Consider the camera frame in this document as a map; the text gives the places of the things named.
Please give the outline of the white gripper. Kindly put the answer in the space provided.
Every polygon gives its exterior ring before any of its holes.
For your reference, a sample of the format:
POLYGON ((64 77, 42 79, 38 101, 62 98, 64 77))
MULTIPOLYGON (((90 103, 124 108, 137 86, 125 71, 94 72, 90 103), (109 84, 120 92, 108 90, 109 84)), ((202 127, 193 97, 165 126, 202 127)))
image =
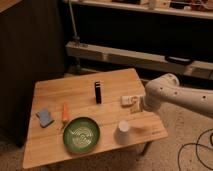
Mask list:
POLYGON ((122 96, 121 106, 129 107, 131 113, 142 112, 143 111, 142 96, 141 95, 122 96))

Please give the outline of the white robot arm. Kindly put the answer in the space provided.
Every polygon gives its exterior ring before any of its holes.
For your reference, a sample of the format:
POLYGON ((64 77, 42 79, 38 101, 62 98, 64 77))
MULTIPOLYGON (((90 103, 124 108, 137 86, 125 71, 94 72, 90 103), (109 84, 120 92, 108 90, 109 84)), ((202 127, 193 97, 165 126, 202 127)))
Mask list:
POLYGON ((146 111, 157 111, 163 102, 213 118, 213 90, 181 87, 178 78, 171 73, 149 81, 143 94, 121 97, 123 107, 136 104, 146 111))

